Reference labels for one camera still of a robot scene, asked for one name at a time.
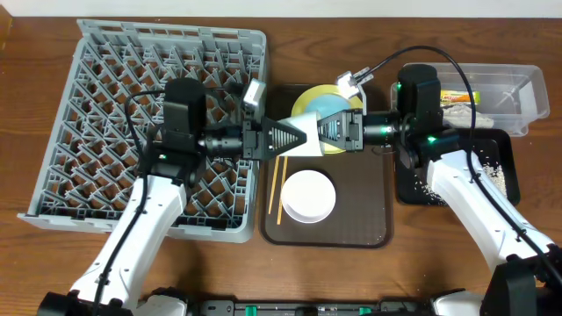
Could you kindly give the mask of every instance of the yellow packet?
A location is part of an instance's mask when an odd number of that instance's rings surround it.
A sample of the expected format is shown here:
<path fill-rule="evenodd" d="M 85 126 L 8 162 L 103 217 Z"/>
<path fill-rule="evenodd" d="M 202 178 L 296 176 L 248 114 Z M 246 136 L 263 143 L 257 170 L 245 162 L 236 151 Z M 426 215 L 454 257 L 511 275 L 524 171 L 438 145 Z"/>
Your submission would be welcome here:
<path fill-rule="evenodd" d="M 474 103 L 480 104 L 480 92 L 473 91 Z M 441 90 L 441 106 L 450 106 L 458 104 L 470 105 L 471 99 L 466 91 Z"/>

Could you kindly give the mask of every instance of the clear plastic container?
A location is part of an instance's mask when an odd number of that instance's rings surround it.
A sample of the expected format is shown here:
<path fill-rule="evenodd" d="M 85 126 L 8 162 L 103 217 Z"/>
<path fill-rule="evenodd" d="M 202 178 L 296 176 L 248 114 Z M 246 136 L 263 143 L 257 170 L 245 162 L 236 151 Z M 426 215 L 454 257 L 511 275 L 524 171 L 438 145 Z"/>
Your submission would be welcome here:
<path fill-rule="evenodd" d="M 426 63 L 437 69 L 442 90 L 466 91 L 460 75 L 450 63 Z M 500 128 L 511 136 L 524 136 L 529 123 L 549 116 L 551 109 L 543 72 L 532 65 L 460 64 L 473 91 L 480 92 L 477 112 L 492 119 L 492 128 Z M 392 107 L 397 102 L 396 83 L 391 88 Z M 470 125 L 470 111 L 445 116 L 455 127 Z"/>

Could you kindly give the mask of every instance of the black tray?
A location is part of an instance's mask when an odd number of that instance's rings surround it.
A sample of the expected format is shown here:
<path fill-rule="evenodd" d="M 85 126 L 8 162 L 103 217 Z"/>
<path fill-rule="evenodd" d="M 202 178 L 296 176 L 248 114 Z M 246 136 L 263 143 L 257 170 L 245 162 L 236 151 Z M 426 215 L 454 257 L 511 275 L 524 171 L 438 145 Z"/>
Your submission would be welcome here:
<path fill-rule="evenodd" d="M 469 129 L 459 128 L 458 133 L 461 138 L 460 145 L 465 147 L 468 142 Z M 506 181 L 508 201 L 512 205 L 518 205 L 521 200 L 521 193 L 517 182 L 509 135 L 499 129 L 476 129 L 474 130 L 474 152 L 480 163 L 489 163 L 494 167 L 501 166 Z M 426 193 L 414 172 L 406 169 L 400 159 L 395 159 L 394 168 L 396 195 L 401 203 L 407 205 L 446 205 L 444 201 Z"/>
<path fill-rule="evenodd" d="M 273 119 L 291 115 L 296 99 L 310 85 L 285 85 L 268 95 L 267 116 Z M 386 104 L 377 91 L 366 91 L 369 104 Z M 392 157 L 376 156 L 368 147 L 362 153 L 327 154 L 324 157 L 290 157 L 286 177 L 302 169 L 315 169 L 330 178 L 335 186 L 335 208 L 315 224 L 302 224 L 281 212 L 277 224 L 284 157 L 279 158 L 277 181 L 269 213 L 275 160 L 263 165 L 267 190 L 261 198 L 260 231 L 276 245 L 331 248 L 380 248 L 393 236 Z"/>

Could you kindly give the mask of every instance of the white plate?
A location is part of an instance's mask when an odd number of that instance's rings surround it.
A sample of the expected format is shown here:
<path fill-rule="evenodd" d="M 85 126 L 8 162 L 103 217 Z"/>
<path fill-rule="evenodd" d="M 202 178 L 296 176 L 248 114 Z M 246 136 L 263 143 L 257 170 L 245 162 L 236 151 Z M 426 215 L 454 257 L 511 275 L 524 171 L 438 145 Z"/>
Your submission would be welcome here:
<path fill-rule="evenodd" d="M 299 171 L 285 181 L 281 189 L 281 203 L 293 219 L 306 224 L 317 223 L 334 209 L 335 188 L 318 171 Z"/>

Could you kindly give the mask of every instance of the yellow plate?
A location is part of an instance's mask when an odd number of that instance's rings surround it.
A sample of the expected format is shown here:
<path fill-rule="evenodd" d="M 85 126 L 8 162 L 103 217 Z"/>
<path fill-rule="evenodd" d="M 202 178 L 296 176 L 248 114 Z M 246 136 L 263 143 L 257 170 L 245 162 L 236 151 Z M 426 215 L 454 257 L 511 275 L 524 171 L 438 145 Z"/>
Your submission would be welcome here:
<path fill-rule="evenodd" d="M 291 116 L 295 117 L 304 113 L 308 104 L 310 104 L 315 98 L 327 94 L 337 95 L 340 97 L 342 96 L 340 90 L 334 84 L 322 84 L 313 87 L 300 95 L 295 104 L 292 106 Z M 353 97 L 347 101 L 350 109 L 363 109 L 363 103 L 358 97 Z M 345 152 L 345 150 L 324 143 L 325 154 L 340 154 L 343 152 Z"/>

